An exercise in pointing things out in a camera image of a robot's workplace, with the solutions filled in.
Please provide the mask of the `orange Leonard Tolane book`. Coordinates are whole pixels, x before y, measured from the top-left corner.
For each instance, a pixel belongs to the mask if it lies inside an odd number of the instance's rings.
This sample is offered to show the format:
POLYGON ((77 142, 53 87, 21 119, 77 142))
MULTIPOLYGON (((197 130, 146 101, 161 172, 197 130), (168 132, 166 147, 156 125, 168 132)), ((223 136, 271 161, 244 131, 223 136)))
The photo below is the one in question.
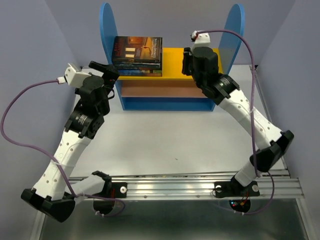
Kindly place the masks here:
POLYGON ((112 62, 159 63, 162 49, 162 37, 116 36, 112 49, 112 62))

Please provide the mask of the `Little Women book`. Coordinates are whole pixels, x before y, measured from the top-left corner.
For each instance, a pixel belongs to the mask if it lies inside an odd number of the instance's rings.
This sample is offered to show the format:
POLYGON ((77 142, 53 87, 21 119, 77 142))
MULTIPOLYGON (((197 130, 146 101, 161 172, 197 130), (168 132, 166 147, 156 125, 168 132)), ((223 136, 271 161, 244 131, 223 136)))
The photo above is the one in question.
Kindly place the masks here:
POLYGON ((157 65, 117 65, 116 67, 118 70, 161 70, 157 65))

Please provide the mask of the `Jane Eyre book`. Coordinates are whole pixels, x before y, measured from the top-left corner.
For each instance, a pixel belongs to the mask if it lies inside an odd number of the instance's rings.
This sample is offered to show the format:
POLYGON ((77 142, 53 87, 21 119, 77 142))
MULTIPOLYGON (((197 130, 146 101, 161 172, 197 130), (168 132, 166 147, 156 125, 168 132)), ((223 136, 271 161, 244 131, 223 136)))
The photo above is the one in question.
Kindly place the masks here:
POLYGON ((128 76, 128 77, 162 77, 163 75, 161 73, 132 73, 132 72, 125 72, 120 73, 120 76, 128 76))

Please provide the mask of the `Three Days to See book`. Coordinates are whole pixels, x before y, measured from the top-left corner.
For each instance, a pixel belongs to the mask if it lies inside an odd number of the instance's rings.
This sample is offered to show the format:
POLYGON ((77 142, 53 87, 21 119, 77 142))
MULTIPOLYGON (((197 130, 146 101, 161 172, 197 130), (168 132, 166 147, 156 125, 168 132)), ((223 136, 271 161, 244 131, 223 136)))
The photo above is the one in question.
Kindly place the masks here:
POLYGON ((120 67, 160 67, 161 65, 159 63, 144 63, 144 62, 114 62, 115 66, 120 67))

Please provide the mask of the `aluminium mounting rail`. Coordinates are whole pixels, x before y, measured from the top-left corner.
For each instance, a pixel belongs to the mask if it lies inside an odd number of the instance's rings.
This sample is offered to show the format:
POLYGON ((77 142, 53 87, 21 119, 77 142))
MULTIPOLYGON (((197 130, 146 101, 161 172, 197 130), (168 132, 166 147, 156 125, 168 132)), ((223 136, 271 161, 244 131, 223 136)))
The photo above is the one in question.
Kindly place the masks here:
POLYGON ((70 179, 58 185, 57 179, 41 177, 33 187, 54 200, 75 196, 76 203, 84 199, 98 201, 187 201, 187 200, 255 200, 299 199, 303 191, 300 182, 287 171, 272 171, 241 190, 232 190, 233 172, 103 176, 97 172, 88 177, 70 179))

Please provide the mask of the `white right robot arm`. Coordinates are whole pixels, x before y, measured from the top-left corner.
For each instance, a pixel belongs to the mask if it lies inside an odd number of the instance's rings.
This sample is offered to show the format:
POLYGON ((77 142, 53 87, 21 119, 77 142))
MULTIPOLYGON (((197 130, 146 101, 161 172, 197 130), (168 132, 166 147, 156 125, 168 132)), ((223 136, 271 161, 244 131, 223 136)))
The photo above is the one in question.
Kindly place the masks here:
POLYGON ((196 86, 213 103, 230 114, 251 136, 253 153, 229 181, 215 182, 216 198, 259 196, 256 178, 268 172, 283 157, 294 134, 274 126, 250 101, 237 82, 219 72, 218 55, 209 47, 183 50, 182 74, 191 76, 196 86))

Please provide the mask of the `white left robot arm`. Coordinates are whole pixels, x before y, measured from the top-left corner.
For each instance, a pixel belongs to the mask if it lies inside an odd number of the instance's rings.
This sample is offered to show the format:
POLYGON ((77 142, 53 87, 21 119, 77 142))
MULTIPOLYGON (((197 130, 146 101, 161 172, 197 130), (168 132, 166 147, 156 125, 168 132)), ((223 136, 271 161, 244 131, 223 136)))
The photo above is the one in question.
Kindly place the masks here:
POLYGON ((102 75, 86 73, 69 64, 64 75, 57 78, 59 84, 67 83, 74 88, 80 99, 64 126, 60 143, 45 172, 32 188, 21 194, 22 200, 60 223, 66 221, 84 199, 106 197, 111 193, 112 179, 101 171, 94 171, 75 184, 69 182, 80 156, 110 112, 109 94, 114 92, 120 76, 113 64, 91 61, 89 67, 102 75))

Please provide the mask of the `blue yellow wooden bookshelf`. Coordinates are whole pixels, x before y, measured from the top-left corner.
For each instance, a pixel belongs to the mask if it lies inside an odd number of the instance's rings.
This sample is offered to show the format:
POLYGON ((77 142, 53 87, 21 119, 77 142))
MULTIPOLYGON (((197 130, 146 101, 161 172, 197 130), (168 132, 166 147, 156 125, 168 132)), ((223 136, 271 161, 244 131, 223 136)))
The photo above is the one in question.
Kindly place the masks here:
MULTIPOLYGON (((118 35, 112 8, 102 3, 99 11, 99 28, 102 46, 108 63, 112 61, 114 39, 118 35)), ((245 9, 236 3, 229 11, 225 30, 244 35, 245 9)), ((229 74, 241 46, 241 40, 223 33, 218 48, 219 71, 229 74)), ((161 77, 120 76, 115 83, 124 111, 208 111, 215 104, 202 94, 191 76, 182 75, 183 48, 163 49, 161 77)))

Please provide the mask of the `Animal Farm book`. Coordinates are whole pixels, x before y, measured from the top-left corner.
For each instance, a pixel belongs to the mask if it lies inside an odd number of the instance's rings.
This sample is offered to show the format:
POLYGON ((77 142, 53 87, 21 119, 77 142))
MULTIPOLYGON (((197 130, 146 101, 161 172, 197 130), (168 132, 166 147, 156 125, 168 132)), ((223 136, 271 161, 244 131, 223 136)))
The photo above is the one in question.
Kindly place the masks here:
POLYGON ((120 69, 119 73, 158 73, 162 74, 161 70, 135 70, 135 69, 120 69))

